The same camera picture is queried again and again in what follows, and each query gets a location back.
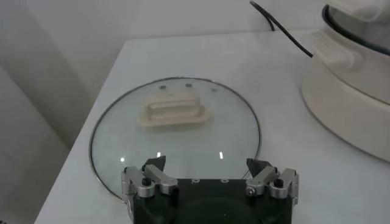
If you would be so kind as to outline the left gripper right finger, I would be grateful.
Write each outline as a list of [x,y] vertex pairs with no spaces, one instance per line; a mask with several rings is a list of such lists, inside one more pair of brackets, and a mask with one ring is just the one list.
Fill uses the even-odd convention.
[[252,176],[246,180],[246,194],[249,197],[263,195],[268,190],[270,196],[276,199],[299,197],[299,174],[296,170],[286,168],[282,173],[267,161],[252,158],[246,160]]

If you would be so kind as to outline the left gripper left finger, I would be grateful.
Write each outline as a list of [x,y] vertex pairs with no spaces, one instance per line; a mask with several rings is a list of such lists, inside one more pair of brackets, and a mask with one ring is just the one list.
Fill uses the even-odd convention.
[[159,190],[164,195],[172,195],[179,182],[164,173],[166,157],[148,159],[141,169],[135,166],[125,167],[121,173],[122,201],[128,201],[137,195],[150,198]]

